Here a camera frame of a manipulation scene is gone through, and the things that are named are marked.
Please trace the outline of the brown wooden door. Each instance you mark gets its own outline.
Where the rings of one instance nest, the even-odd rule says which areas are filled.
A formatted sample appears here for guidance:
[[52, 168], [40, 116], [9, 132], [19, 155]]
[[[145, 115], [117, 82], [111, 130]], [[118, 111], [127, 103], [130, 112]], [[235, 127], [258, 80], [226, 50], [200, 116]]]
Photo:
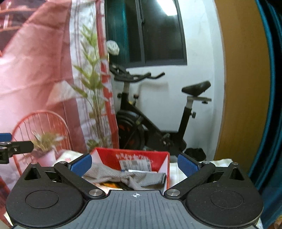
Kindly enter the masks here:
[[267, 38], [255, 1], [216, 1], [221, 25], [224, 106], [215, 159], [249, 171], [264, 131], [271, 85]]

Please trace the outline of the pink printed backdrop curtain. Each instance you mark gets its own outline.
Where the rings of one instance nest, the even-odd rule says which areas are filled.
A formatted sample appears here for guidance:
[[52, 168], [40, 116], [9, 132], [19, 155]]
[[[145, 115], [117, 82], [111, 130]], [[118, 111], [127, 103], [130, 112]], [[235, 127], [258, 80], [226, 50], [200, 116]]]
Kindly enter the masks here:
[[48, 145], [1, 165], [6, 199], [29, 165], [119, 147], [104, 1], [1, 1], [1, 133]]

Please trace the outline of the white crumpled cloth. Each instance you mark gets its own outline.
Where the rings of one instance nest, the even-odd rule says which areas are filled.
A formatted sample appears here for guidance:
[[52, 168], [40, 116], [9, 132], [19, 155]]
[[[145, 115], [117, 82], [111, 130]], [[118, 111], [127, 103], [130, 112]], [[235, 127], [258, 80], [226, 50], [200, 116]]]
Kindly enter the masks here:
[[118, 44], [115, 41], [108, 40], [106, 42], [106, 45], [107, 45], [107, 51], [108, 51], [109, 54], [114, 55], [114, 56], [119, 55], [120, 49], [119, 49]]

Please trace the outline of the dark window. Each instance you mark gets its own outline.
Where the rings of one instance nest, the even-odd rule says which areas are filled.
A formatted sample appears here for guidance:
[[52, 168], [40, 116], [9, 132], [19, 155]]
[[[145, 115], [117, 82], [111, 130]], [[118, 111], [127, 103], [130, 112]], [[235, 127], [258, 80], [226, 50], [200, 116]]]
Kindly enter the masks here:
[[110, 62], [126, 68], [186, 65], [178, 1], [105, 1], [106, 35], [119, 47]]

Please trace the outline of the teal curtain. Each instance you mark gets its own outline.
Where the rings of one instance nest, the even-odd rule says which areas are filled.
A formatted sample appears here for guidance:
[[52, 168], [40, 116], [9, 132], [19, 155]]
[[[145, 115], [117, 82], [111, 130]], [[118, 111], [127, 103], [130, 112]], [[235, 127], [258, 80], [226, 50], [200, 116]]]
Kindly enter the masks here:
[[248, 175], [261, 194], [261, 223], [268, 228], [281, 216], [281, 4], [256, 1], [270, 58], [270, 95], [260, 145]]

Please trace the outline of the red cardboard box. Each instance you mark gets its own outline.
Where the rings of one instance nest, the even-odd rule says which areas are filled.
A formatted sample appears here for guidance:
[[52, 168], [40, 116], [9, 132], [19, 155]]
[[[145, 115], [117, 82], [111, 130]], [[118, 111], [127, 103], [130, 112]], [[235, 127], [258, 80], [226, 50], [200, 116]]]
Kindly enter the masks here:
[[170, 154], [168, 152], [96, 148], [90, 154], [92, 162], [104, 164], [115, 170], [131, 169], [165, 173], [164, 190], [170, 185]]

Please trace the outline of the grey knitted cloth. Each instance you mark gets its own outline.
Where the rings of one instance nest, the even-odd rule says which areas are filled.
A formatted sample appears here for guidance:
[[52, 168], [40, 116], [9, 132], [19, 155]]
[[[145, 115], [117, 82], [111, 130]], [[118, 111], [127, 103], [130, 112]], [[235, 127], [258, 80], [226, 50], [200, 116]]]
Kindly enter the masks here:
[[163, 190], [167, 175], [165, 173], [119, 171], [104, 164], [93, 164], [84, 174], [84, 178], [91, 183], [123, 183], [133, 190]]

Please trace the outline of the black exercise bike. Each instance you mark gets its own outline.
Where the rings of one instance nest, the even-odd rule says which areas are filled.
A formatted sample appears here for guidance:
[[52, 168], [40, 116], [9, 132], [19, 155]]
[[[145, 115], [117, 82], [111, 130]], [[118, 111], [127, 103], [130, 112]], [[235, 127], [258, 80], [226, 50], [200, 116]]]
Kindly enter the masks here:
[[[151, 72], [153, 76], [165, 73], [165, 76], [157, 80], [145, 79], [130, 85], [130, 98], [133, 94], [140, 96], [136, 106], [160, 130], [178, 130], [186, 104], [186, 94], [181, 91], [183, 87], [206, 80], [214, 81], [213, 69], [200, 65], [138, 67], [127, 70], [131, 74]], [[215, 154], [211, 143], [213, 103], [202, 104], [195, 101], [192, 109], [197, 115], [189, 120], [184, 140], [187, 147], [202, 148], [207, 158], [212, 160]]]

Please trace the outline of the checkered bunny tablecloth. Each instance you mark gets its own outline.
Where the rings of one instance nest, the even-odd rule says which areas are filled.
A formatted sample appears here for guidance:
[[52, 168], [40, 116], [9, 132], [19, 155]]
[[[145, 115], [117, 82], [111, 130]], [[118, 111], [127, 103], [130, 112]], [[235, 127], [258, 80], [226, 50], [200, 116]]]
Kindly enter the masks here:
[[217, 167], [179, 155], [186, 179], [165, 192], [112, 190], [92, 197], [73, 217], [56, 215], [56, 228], [256, 228], [263, 203], [236, 163]]

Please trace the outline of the orange soft toy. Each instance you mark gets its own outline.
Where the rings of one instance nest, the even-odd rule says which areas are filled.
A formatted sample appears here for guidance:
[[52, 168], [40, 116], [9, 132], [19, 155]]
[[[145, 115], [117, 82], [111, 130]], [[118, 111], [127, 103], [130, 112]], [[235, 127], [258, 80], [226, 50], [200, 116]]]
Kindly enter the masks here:
[[121, 186], [118, 183], [106, 182], [106, 183], [95, 183], [95, 186], [100, 189], [108, 192], [109, 190], [122, 190]]

